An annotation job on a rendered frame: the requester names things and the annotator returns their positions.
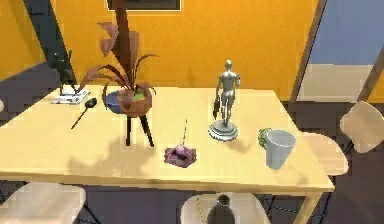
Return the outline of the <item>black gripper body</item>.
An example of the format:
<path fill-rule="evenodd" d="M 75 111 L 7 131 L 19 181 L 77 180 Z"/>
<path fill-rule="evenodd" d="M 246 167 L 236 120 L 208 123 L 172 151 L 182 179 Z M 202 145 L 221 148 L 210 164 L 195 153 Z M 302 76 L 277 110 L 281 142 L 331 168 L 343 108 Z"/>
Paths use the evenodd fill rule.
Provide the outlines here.
<path fill-rule="evenodd" d="M 235 224 L 229 196 L 222 194 L 217 198 L 216 205 L 208 213 L 207 224 Z"/>

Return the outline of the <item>purple incense holder with stick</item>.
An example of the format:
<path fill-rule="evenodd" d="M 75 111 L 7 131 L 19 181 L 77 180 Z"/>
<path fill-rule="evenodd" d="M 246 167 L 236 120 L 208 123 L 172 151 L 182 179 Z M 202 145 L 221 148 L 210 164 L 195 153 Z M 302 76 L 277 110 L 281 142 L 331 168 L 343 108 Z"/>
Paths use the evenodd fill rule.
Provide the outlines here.
<path fill-rule="evenodd" d="M 182 143 L 167 148 L 164 152 L 164 162 L 180 168 L 188 168 L 197 160 L 196 150 L 185 145 L 187 125 L 184 125 Z"/>

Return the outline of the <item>silver human figure statue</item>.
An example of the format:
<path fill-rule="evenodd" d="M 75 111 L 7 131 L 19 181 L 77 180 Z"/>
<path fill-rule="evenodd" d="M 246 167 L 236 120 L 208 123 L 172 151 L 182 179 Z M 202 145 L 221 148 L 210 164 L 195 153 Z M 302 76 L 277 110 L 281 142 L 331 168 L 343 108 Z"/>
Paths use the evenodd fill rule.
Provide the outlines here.
<path fill-rule="evenodd" d="M 215 122 L 209 126 L 209 135 L 218 141 L 232 141 L 238 136 L 238 129 L 231 121 L 235 102 L 235 88 L 241 84 L 241 77 L 232 71 L 232 61 L 225 62 L 225 71 L 219 76 L 215 90 L 212 115 Z"/>

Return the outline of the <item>brown house plant in pot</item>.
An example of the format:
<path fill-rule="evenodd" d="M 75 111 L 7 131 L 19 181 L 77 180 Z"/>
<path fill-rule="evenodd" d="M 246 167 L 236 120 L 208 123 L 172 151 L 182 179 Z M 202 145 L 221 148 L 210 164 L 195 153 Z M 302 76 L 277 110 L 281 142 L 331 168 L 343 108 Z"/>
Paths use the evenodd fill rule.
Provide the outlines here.
<path fill-rule="evenodd" d="M 156 57 L 156 54 L 144 54 L 137 57 L 139 33 L 129 29 L 127 10 L 117 8 L 115 15 L 116 23 L 99 23 L 99 26 L 109 35 L 108 38 L 100 40 L 100 49 L 104 57 L 113 53 L 123 71 L 111 64 L 96 65 L 87 71 L 80 82 L 78 91 L 89 82 L 100 78 L 116 83 L 120 87 L 118 102 L 127 121 L 126 145 L 130 145 L 131 120 L 139 118 L 149 145 L 154 147 L 147 113 L 152 108 L 152 94 L 156 93 L 156 90 L 147 82 L 137 82 L 136 78 L 140 63 L 148 57 Z"/>

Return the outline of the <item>blue bowl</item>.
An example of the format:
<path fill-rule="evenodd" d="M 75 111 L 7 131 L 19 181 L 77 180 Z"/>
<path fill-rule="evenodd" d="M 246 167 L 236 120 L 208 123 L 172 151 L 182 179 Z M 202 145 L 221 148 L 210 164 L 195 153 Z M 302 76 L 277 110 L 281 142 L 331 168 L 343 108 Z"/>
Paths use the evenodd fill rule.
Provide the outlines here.
<path fill-rule="evenodd" d="M 119 91 L 113 91 L 107 93 L 106 91 L 102 94 L 104 106 L 115 114 L 124 114 L 123 109 L 120 107 L 118 102 Z"/>

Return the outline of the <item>black spoon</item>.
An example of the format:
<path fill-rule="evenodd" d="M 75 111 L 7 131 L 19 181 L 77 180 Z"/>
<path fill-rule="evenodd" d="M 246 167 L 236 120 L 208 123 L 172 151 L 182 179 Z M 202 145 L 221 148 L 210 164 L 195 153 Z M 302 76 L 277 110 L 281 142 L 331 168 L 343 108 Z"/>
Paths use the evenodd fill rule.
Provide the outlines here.
<path fill-rule="evenodd" d="M 84 114 L 91 108 L 94 108 L 95 106 L 97 105 L 97 99 L 96 98 L 91 98 L 89 100 L 87 100 L 84 104 L 85 106 L 85 109 L 84 111 L 78 116 L 78 118 L 76 119 L 76 121 L 73 123 L 73 125 L 71 126 L 72 129 L 74 129 L 77 124 L 79 123 L 79 121 L 82 119 L 82 117 L 84 116 Z"/>

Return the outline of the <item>pale wooden table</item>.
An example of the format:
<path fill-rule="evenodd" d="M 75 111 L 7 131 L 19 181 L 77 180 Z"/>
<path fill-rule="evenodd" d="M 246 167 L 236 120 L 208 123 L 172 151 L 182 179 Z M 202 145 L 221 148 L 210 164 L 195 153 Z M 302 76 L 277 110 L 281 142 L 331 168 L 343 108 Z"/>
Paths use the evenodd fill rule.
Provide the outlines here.
<path fill-rule="evenodd" d="M 272 170 L 257 142 L 262 128 L 299 131 L 271 90 L 239 89 L 233 121 L 239 136 L 219 142 L 213 123 L 211 88 L 160 87 L 148 113 L 153 148 L 135 121 L 126 145 L 126 121 L 103 105 L 56 105 L 49 97 L 0 127 L 0 179 L 140 188 L 250 192 L 302 196 L 294 224 L 306 224 L 319 198 L 334 189 L 303 138 L 285 165 Z M 197 153 L 188 168 L 164 162 L 167 148 L 182 143 Z"/>

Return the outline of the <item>dark framed wall picture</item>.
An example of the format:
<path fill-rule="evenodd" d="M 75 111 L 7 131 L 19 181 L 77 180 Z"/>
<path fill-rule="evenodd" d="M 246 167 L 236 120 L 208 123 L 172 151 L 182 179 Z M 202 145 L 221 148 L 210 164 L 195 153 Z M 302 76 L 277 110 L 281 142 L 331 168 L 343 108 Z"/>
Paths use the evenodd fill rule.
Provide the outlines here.
<path fill-rule="evenodd" d="M 180 11 L 182 0 L 106 0 L 109 10 Z"/>

